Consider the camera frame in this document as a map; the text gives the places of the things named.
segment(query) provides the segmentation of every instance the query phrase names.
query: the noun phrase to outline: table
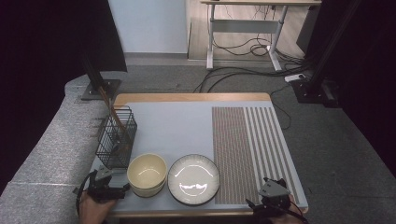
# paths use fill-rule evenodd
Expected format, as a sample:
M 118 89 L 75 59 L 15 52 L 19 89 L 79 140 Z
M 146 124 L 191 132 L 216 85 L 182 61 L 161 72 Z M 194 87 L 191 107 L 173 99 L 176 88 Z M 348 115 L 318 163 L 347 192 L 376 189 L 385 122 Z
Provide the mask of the table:
M 180 157 L 204 155 L 218 166 L 221 184 L 215 198 L 200 206 L 177 202 L 167 185 L 151 198 L 140 198 L 128 191 L 111 216 L 251 215 L 245 199 L 261 203 L 258 190 L 265 176 L 283 177 L 297 204 L 307 209 L 300 180 L 267 93 L 124 93 L 117 97 L 114 105 L 128 105 L 134 112 L 138 128 L 131 160 L 144 153 L 155 153 L 164 158 L 169 169 Z M 248 119 L 245 124 L 237 124 L 244 119 Z M 216 129 L 217 124 L 223 130 Z M 96 158 L 91 170 L 101 164 Z M 120 187 L 126 183 L 125 171 L 113 173 L 110 186 Z
M 209 46 L 207 48 L 206 69 L 213 69 L 213 33 L 256 33 L 275 34 L 271 46 L 267 46 L 271 62 L 276 71 L 282 70 L 277 59 L 276 44 L 282 31 L 286 13 L 289 6 L 319 6 L 317 0 L 219 0 L 201 1 L 202 4 L 211 6 L 209 23 Z M 246 21 L 246 20 L 216 20 L 216 5 L 246 5 L 246 6 L 283 6 L 279 21 Z

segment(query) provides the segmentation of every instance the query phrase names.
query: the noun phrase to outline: human hand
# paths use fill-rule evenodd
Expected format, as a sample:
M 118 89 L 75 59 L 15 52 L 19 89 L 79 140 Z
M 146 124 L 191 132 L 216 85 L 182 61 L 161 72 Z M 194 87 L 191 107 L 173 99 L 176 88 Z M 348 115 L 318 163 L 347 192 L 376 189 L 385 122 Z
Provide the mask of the human hand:
M 83 191 L 79 203 L 79 224 L 101 224 L 116 202 L 97 203 L 87 191 Z
M 291 212 L 294 212 L 294 213 L 297 213 L 297 214 L 301 214 L 301 211 L 295 205 L 295 201 L 294 201 L 293 195 L 290 194 L 289 198 L 290 198 L 290 201 L 294 203 L 294 204 L 293 203 L 291 204 L 289 210 Z M 281 217 L 270 217 L 269 219 L 271 219 L 273 224 L 303 224 L 303 222 L 299 218 L 294 217 L 294 216 L 289 215 L 289 214 L 283 215 Z

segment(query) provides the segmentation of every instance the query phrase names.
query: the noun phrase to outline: white power strip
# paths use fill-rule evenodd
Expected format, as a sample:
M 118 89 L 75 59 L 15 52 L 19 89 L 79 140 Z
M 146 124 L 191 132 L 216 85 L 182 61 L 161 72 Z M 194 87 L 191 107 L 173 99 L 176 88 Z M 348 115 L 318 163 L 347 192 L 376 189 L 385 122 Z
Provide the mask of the white power strip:
M 291 75 L 291 76 L 285 77 L 286 82 L 291 82 L 291 81 L 295 81 L 295 80 L 303 80 L 303 79 L 305 79 L 305 76 L 303 74 L 297 74 L 297 75 Z

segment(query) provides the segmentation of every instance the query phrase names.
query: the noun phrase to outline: black curtain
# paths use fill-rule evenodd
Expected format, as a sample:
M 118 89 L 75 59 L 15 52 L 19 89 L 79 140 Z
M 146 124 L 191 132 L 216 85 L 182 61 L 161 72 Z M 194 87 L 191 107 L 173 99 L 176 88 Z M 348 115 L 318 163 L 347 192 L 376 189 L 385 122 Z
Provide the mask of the black curtain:
M 355 2 L 359 5 L 321 75 L 339 85 L 340 106 L 396 175 L 396 8 L 389 0 Z M 321 52 L 316 49 L 327 47 L 333 29 L 344 22 L 345 13 L 351 13 L 351 3 L 323 1 L 307 55 L 320 59 Z
M 85 73 L 87 52 L 99 71 L 125 71 L 107 0 L 6 0 L 0 3 L 0 192 L 47 129 L 64 85 Z

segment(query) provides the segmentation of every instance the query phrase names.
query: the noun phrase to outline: black stand base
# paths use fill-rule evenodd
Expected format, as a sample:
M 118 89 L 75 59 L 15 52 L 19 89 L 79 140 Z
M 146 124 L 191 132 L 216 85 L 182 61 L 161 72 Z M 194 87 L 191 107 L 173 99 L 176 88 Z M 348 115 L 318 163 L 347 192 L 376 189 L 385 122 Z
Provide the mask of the black stand base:
M 337 85 L 331 81 L 323 81 L 321 89 L 318 93 L 308 93 L 309 82 L 293 81 L 291 86 L 294 89 L 294 94 L 297 101 L 301 104 L 323 104 L 330 108 L 339 108 L 338 96 L 336 94 Z
M 104 79 L 106 86 L 104 87 L 105 92 L 108 97 L 113 99 L 114 93 L 119 88 L 121 81 L 119 79 Z M 99 91 L 93 89 L 93 86 L 90 82 L 87 89 L 84 91 L 84 94 L 81 96 L 81 100 L 90 101 L 90 100 L 103 100 Z

